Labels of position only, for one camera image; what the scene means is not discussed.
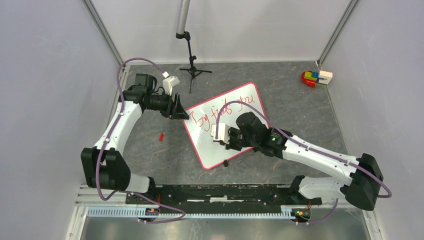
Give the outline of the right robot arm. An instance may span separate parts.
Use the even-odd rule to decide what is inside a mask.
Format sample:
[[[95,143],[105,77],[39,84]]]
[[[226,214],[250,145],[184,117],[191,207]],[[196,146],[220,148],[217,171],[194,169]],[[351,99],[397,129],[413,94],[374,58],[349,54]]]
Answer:
[[[213,141],[227,150],[253,148],[265,156],[301,163],[327,174],[318,178],[297,176],[288,191],[293,203],[343,198],[361,210],[374,210],[384,179],[374,156],[363,153],[356,157],[319,147],[288,131],[267,127],[253,112],[240,115],[236,125],[214,126],[212,129],[218,132],[211,134]]]

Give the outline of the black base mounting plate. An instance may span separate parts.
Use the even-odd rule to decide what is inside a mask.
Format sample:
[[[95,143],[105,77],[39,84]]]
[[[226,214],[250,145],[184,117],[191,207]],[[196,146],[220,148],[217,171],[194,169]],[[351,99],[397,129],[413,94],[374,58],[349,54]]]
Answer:
[[[276,214],[281,206],[319,206],[288,184],[163,184],[145,194],[187,214]]]

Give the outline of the red marker cap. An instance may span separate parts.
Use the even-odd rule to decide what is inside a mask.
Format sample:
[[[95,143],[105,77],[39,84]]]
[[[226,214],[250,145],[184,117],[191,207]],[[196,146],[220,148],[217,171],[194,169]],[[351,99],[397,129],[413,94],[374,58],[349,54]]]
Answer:
[[[164,138],[164,133],[162,132],[162,133],[159,135],[158,140],[159,140],[160,142],[162,142],[162,141],[163,141],[163,138]]]

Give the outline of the grey metal pole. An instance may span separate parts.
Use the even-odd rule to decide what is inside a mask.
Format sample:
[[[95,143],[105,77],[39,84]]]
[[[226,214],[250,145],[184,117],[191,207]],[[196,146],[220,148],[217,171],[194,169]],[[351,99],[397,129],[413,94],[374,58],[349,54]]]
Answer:
[[[181,0],[180,2],[180,8],[179,8],[179,15],[177,20],[177,27],[176,27],[176,38],[177,39],[183,39],[185,37],[185,27],[187,23],[187,17],[190,7],[190,0]]]

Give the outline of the colourful toy block stack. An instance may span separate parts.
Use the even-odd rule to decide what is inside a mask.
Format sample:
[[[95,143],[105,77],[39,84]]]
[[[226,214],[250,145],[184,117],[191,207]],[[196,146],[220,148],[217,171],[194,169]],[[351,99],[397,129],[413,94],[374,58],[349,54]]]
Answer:
[[[333,78],[333,73],[329,71],[320,70],[304,71],[300,75],[300,79],[308,87],[314,88],[316,86],[327,86]]]

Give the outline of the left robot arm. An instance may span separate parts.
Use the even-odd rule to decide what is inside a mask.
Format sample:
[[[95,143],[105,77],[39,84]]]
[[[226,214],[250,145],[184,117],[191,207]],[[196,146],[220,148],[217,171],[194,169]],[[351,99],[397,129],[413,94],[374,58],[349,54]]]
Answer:
[[[153,203],[157,190],[153,179],[132,173],[123,157],[125,145],[135,123],[144,111],[158,111],[171,120],[188,120],[190,117],[181,105],[180,95],[173,88],[180,80],[163,73],[163,91],[156,90],[157,79],[149,74],[136,74],[135,83],[118,97],[116,112],[93,147],[80,154],[86,183],[101,190],[137,192],[145,204]]]

